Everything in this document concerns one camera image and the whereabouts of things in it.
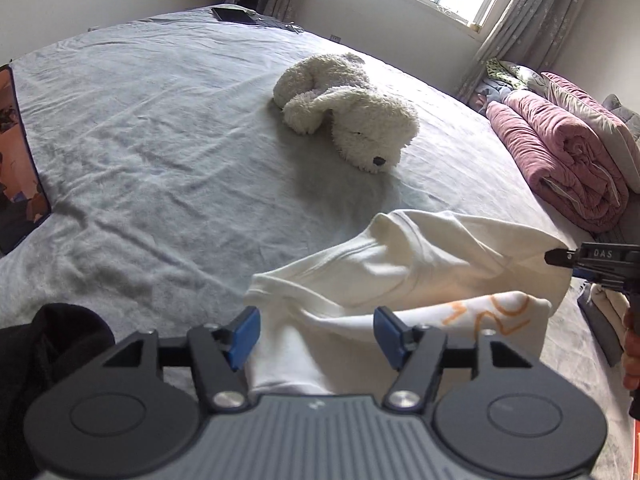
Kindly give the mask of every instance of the stuffed dog's paw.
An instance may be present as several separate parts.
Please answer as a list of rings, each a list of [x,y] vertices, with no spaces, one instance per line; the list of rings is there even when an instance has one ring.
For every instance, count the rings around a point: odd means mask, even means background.
[[[284,105],[284,123],[297,134],[314,133],[322,124],[325,110],[314,106],[317,91],[304,92]]]

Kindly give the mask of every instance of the stuffed dog's head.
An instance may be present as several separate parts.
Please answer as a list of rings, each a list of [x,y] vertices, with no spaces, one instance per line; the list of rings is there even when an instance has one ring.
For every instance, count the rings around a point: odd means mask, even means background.
[[[335,87],[314,99],[313,107],[334,114],[332,135],[340,154],[361,170],[388,171],[417,135],[415,109],[397,97],[350,86]]]

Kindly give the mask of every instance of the white fur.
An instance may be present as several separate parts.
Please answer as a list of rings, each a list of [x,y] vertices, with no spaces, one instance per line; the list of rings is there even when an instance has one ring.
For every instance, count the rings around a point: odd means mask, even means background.
[[[278,79],[273,100],[282,108],[285,124],[298,134],[314,133],[331,110],[336,148],[345,160],[371,173],[400,162],[402,147],[420,127],[413,106],[376,90],[355,54],[303,59]]]

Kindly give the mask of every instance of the finger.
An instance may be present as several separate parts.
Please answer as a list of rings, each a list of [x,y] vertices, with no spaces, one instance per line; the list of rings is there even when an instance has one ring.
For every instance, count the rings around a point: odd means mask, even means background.
[[[627,330],[625,334],[625,353],[632,357],[640,357],[640,335]]]
[[[640,377],[625,375],[625,377],[622,379],[622,385],[627,390],[637,390],[640,387]]]
[[[640,358],[622,354],[622,367],[628,375],[640,377]]]
[[[631,312],[630,308],[626,310],[625,317],[622,320],[622,324],[629,330],[634,329],[634,314]]]

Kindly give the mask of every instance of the gray bed sheet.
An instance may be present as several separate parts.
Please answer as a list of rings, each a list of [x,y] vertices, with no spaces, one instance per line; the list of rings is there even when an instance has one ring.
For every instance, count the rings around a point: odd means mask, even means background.
[[[373,80],[420,113],[420,134],[395,170],[353,168],[327,131],[295,135],[271,101],[274,83],[303,57],[346,50],[309,33],[218,23],[197,9],[16,60],[18,101],[54,213],[0,259],[0,326],[28,322],[55,301],[95,310],[117,338],[227,322],[254,272],[348,240],[396,208],[519,222],[569,245],[590,239],[535,198],[484,117],[373,58],[363,56]],[[574,299],[551,320],[543,358],[609,417],[596,476],[626,478],[620,379],[603,368]]]

